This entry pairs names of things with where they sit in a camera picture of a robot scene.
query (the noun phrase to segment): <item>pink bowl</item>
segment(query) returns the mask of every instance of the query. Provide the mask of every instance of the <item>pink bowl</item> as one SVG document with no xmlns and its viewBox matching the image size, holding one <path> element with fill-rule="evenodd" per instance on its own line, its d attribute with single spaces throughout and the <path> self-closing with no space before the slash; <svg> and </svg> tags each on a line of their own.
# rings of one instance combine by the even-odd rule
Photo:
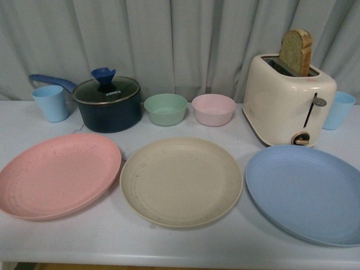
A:
<svg viewBox="0 0 360 270">
<path fill-rule="evenodd" d="M 222 94 L 202 94 L 193 99 L 192 107 L 199 123 L 219 127 L 230 121 L 236 103 Z"/>
</svg>

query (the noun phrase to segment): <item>blue cup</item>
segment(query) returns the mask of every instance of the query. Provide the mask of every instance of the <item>blue cup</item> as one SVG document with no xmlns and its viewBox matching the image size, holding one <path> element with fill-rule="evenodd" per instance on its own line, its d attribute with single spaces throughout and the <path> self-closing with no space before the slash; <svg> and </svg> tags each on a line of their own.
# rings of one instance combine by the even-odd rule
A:
<svg viewBox="0 0 360 270">
<path fill-rule="evenodd" d="M 32 96 L 49 122 L 60 122 L 68 117 L 65 93 L 61 86 L 47 85 L 37 88 Z"/>
<path fill-rule="evenodd" d="M 322 128 L 334 130 L 340 127 L 355 102 L 356 99 L 353 96 L 337 91 Z"/>
</svg>

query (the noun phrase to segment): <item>lid knob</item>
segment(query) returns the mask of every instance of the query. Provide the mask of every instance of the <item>lid knob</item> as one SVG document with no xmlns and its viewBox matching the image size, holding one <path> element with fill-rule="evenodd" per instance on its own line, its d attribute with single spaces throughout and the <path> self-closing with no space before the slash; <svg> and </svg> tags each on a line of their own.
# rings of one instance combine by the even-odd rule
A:
<svg viewBox="0 0 360 270">
<path fill-rule="evenodd" d="M 110 70 L 108 67 L 101 67 L 99 69 L 94 69 L 91 72 L 91 75 L 103 85 L 111 84 L 113 77 L 116 73 L 116 69 Z"/>
</svg>

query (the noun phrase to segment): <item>plate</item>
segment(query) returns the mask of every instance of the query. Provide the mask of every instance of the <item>plate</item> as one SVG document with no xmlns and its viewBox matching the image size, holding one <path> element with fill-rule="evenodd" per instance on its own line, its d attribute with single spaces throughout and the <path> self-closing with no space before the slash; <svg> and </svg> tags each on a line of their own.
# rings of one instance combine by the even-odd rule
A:
<svg viewBox="0 0 360 270">
<path fill-rule="evenodd" d="M 41 142 L 0 172 L 0 209 L 40 221 L 73 213 L 99 198 L 119 173 L 121 153 L 97 134 L 70 134 Z"/>
<path fill-rule="evenodd" d="M 302 146 L 271 146 L 245 172 L 258 208 L 280 228 L 320 245 L 360 245 L 360 172 Z"/>
<path fill-rule="evenodd" d="M 132 209 L 170 228 L 212 222 L 232 208 L 242 190 L 236 160 L 220 146 L 198 138 L 168 138 L 137 151 L 120 175 Z"/>
</svg>

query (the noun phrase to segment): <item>table surface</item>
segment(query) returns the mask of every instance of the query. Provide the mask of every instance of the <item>table surface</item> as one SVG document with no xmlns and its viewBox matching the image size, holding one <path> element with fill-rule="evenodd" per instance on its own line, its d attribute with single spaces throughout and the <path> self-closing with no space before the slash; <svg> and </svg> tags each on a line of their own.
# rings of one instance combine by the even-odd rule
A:
<svg viewBox="0 0 360 270">
<path fill-rule="evenodd" d="M 70 116 L 48 123 L 32 101 L 0 101 L 0 168 L 24 150 L 53 137 L 93 133 L 83 125 L 75 103 Z M 147 144 L 168 137 L 198 137 L 222 146 L 242 173 L 265 148 L 238 104 L 231 121 L 206 127 L 191 104 L 183 122 L 152 124 L 144 113 L 132 128 L 103 134 L 128 160 Z M 315 149 L 360 169 L 360 106 L 338 130 L 323 130 Z M 236 205 L 216 222 L 192 229 L 159 227 L 138 216 L 114 184 L 86 208 L 63 218 L 31 222 L 0 213 L 0 261 L 115 264 L 158 267 L 242 269 L 360 269 L 360 247 L 324 247 L 278 229 L 256 208 L 246 187 Z"/>
</svg>

